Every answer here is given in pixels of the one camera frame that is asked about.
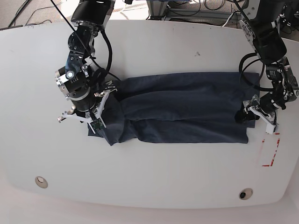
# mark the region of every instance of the dark blue cloth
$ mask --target dark blue cloth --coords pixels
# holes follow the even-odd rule
[[[259,75],[245,76],[256,82]],[[106,102],[107,126],[90,136],[110,145],[138,138],[152,143],[248,143],[247,127],[235,122],[244,100],[259,91],[241,86],[238,72],[177,73],[114,81]]]

